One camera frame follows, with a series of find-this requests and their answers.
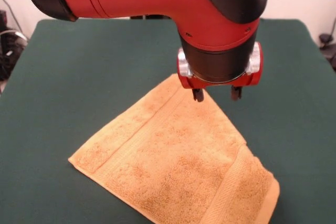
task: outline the red robot arm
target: red robot arm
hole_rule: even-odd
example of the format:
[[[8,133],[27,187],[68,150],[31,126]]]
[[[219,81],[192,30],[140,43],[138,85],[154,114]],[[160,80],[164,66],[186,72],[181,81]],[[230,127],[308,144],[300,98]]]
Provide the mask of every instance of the red robot arm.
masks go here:
[[[171,17],[182,43],[177,72],[183,87],[193,89],[199,101],[206,86],[231,84],[235,98],[240,98],[241,87],[260,79],[263,54],[255,38],[267,0],[32,1],[45,14],[69,21],[148,14]]]

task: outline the green cloth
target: green cloth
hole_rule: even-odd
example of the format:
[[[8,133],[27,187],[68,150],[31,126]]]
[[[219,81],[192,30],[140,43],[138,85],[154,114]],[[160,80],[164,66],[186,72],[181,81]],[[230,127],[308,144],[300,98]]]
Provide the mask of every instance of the green cloth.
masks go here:
[[[260,84],[208,91],[280,183],[271,223],[336,223],[336,76],[297,20],[262,20],[258,41]],[[0,98],[0,223],[150,223],[67,158],[174,73],[179,46],[171,20],[40,22]]]

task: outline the black cable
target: black cable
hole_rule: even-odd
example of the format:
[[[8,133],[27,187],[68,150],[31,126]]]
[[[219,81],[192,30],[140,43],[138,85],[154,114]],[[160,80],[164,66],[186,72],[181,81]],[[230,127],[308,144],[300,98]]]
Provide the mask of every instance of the black cable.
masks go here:
[[[5,3],[5,5],[7,5],[9,11],[11,12],[11,14],[12,14],[12,16],[14,18],[15,23],[17,24],[17,27],[19,28],[20,32],[22,33],[23,32],[22,28],[21,28],[19,22],[17,21],[16,16],[14,15],[14,12],[13,12],[11,6],[9,5],[9,3],[6,0],[2,0],[2,1]]]
[[[336,18],[334,20],[334,24],[332,26],[332,29],[331,29],[331,34],[330,35],[333,35],[334,31],[335,31],[335,27],[336,27]]]

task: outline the orange towel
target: orange towel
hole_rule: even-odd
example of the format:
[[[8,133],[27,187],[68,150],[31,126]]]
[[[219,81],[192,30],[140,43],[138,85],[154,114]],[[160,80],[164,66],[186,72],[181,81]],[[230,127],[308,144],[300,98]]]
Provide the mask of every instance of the orange towel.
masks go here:
[[[175,74],[69,161],[157,224],[268,223],[279,196],[212,98],[194,102]]]

